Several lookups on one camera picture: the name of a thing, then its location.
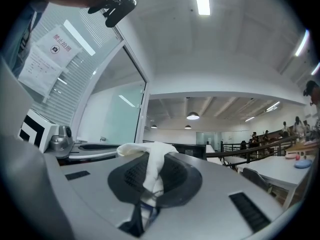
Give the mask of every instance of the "white wall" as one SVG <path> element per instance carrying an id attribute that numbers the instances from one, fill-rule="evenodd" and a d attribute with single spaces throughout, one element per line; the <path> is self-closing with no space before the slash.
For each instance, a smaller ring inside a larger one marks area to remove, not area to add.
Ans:
<path id="1" fill-rule="evenodd" d="M 81 119 L 77 138 L 82 141 L 99 143 L 104 121 L 112 101 L 114 88 L 90 96 Z"/>
<path id="2" fill-rule="evenodd" d="M 249 124 L 239 120 L 218 119 L 215 117 L 201 117 L 198 120 L 188 120 L 185 117 L 157 117 L 155 122 L 158 129 L 162 130 L 184 130 L 190 125 L 193 131 L 198 132 L 234 132 L 248 131 Z"/>
<path id="3" fill-rule="evenodd" d="M 196 144 L 195 130 L 165 130 L 150 129 L 144 131 L 143 139 L 151 142 L 165 142 L 176 144 Z"/>
<path id="4" fill-rule="evenodd" d="M 241 143 L 250 139 L 250 124 L 235 120 L 201 117 L 192 121 L 181 117 L 158 117 L 152 124 L 156 124 L 158 129 L 144 131 L 143 139 L 146 141 L 196 144 L 196 132 L 222 132 L 223 141 L 228 143 Z"/>
<path id="5" fill-rule="evenodd" d="M 161 61 L 151 99 L 178 97 L 248 97 L 305 104 L 301 90 L 273 68 L 253 58 L 204 50 Z"/>
<path id="6" fill-rule="evenodd" d="M 145 26 L 141 22 L 136 11 L 132 11 L 123 18 L 117 28 L 122 37 L 135 55 L 136 60 L 143 71 L 147 82 L 151 82 L 155 77 L 156 59 L 153 48 L 150 44 Z"/>
<path id="7" fill-rule="evenodd" d="M 223 143 L 241 143 L 242 141 L 248 142 L 251 139 L 251 131 L 226 131 L 222 132 Z"/>
<path id="8" fill-rule="evenodd" d="M 310 126 L 316 123 L 315 118 L 306 118 L 303 106 L 284 104 L 282 109 L 276 109 L 249 121 L 250 132 L 256 132 L 258 135 L 262 135 L 266 130 L 269 132 L 279 131 L 283 128 L 284 121 L 288 127 L 293 126 L 296 116 L 298 116 L 301 121 L 307 120 Z"/>

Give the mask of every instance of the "paper sign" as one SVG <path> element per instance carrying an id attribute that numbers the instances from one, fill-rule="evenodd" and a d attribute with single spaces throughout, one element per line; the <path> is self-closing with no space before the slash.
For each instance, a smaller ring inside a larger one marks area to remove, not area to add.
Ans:
<path id="1" fill-rule="evenodd" d="M 65 68 L 81 51 L 60 26 L 44 35 L 36 46 L 61 68 Z"/>
<path id="2" fill-rule="evenodd" d="M 61 72 L 62 68 L 53 63 L 38 47 L 32 45 L 18 80 L 47 97 Z"/>

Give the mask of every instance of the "white ceiling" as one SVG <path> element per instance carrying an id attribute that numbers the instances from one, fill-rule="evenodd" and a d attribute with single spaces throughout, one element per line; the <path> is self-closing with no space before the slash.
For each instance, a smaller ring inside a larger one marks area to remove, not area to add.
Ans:
<path id="1" fill-rule="evenodd" d="M 311 79 L 318 62 L 311 42 L 301 56 L 293 57 L 305 29 L 285 2 L 210 0 L 210 9 L 210 16 L 200 16 L 196 0 L 139 0 L 136 11 L 158 61 L 220 49 L 250 56 L 301 89 Z"/>
<path id="2" fill-rule="evenodd" d="M 197 112 L 201 117 L 228 120 L 246 120 L 263 113 L 275 104 L 274 100 L 242 97 L 191 97 L 149 100 L 147 115 L 150 119 L 169 117 L 186 118 Z"/>

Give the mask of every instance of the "window blind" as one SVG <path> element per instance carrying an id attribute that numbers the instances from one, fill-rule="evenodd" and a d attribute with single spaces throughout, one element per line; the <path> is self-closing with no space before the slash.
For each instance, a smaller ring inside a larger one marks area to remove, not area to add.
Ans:
<path id="1" fill-rule="evenodd" d="M 121 42 L 116 32 L 106 27 L 106 19 L 100 11 L 95 14 L 87 12 L 87 8 L 79 9 L 50 3 L 31 35 L 31 42 L 36 42 L 56 26 L 61 26 L 61 29 L 82 48 L 82 52 L 78 53 L 66 67 L 68 72 L 62 72 L 59 77 L 66 84 L 57 80 L 46 102 L 35 99 L 32 106 L 38 113 L 59 125 L 70 126 L 94 71 Z M 93 56 L 64 27 L 66 20 L 93 48 L 95 51 Z"/>

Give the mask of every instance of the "blue object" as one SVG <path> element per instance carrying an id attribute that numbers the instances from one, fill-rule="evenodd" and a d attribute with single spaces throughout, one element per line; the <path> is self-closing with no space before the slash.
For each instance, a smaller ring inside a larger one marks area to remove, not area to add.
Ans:
<path id="1" fill-rule="evenodd" d="M 308 168 L 309 166 L 311 166 L 311 164 L 312 164 L 312 160 L 302 159 L 302 160 L 295 162 L 294 167 L 299 168 L 299 169 Z"/>

